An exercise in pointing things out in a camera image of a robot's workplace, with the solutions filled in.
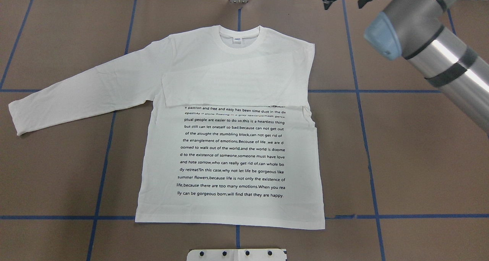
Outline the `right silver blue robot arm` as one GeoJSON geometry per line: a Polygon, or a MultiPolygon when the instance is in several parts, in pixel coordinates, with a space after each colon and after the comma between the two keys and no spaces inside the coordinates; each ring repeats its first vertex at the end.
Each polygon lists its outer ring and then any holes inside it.
{"type": "Polygon", "coordinates": [[[439,17],[456,0],[393,0],[364,37],[389,60],[409,61],[485,132],[489,130],[489,66],[439,17]]]}

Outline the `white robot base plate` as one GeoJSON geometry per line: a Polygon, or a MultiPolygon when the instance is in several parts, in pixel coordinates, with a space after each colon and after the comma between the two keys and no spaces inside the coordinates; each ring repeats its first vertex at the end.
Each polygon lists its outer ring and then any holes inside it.
{"type": "Polygon", "coordinates": [[[187,261],[286,261],[285,249],[201,249],[191,250],[187,261]]]}

